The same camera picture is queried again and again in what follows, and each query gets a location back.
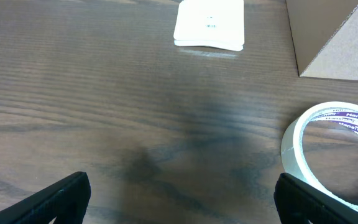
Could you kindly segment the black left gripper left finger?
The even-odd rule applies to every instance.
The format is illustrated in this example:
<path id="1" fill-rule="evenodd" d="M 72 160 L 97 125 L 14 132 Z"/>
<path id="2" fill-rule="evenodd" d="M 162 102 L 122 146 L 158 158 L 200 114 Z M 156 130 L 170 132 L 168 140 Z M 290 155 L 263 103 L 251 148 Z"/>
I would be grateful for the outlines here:
<path id="1" fill-rule="evenodd" d="M 82 224 L 91 198 L 85 172 L 75 172 L 0 211 L 0 224 Z"/>

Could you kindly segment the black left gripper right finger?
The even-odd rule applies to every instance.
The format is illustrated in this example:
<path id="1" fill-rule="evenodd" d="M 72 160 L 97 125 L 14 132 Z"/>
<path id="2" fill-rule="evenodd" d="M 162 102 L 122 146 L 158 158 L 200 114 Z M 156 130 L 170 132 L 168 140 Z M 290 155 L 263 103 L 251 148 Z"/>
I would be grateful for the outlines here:
<path id="1" fill-rule="evenodd" d="M 288 173 L 273 194 L 282 224 L 358 224 L 358 212 Z"/>

